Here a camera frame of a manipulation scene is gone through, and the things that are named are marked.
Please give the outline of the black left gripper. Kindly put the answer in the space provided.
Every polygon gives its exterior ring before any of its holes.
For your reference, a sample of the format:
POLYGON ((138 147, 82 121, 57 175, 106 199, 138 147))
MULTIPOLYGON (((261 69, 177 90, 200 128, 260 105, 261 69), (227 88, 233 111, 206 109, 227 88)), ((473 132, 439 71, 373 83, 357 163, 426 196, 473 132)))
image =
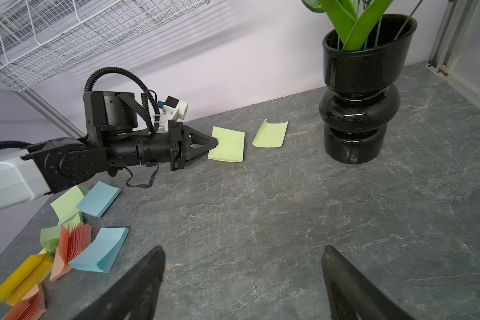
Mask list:
POLYGON ((214 137, 170 120, 167 133, 134 131, 144 108, 133 93, 87 91, 83 95, 89 149, 83 152, 84 173, 112 172, 132 165, 169 163, 183 169, 218 146, 214 137))

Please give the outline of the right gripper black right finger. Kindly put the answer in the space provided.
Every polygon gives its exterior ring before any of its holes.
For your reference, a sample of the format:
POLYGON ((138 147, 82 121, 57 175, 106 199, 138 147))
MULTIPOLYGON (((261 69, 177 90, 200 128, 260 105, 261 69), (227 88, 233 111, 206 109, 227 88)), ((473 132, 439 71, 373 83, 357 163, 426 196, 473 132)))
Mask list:
POLYGON ((325 246, 321 268, 332 319, 413 318, 374 286, 334 246, 325 246))

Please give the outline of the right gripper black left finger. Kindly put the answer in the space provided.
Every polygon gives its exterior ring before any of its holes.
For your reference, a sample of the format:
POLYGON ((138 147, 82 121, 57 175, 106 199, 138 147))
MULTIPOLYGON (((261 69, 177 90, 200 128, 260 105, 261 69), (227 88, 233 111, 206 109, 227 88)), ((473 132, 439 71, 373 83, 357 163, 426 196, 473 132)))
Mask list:
POLYGON ((165 271, 165 252, 154 247, 76 319, 153 319, 165 271))

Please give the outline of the torn green memo page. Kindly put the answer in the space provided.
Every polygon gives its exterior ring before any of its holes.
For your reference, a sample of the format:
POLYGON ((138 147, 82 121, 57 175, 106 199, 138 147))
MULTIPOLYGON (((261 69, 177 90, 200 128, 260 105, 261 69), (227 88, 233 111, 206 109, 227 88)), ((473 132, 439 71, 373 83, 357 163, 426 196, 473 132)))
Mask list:
POLYGON ((252 145, 260 148, 282 147, 287 127, 287 121, 283 123, 269 123, 265 120, 259 128, 252 145))

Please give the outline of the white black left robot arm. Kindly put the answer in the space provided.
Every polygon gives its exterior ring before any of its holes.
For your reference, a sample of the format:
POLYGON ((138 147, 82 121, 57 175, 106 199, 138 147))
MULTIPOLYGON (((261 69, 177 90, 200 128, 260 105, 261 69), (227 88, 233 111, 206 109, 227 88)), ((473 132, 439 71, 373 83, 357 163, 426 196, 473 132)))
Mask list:
POLYGON ((169 163, 176 171, 218 145, 214 137, 170 120, 166 133, 136 131, 137 117, 151 118, 133 93, 88 91, 83 95, 87 139, 58 138, 0 157, 0 210, 65 191, 107 172, 169 163))

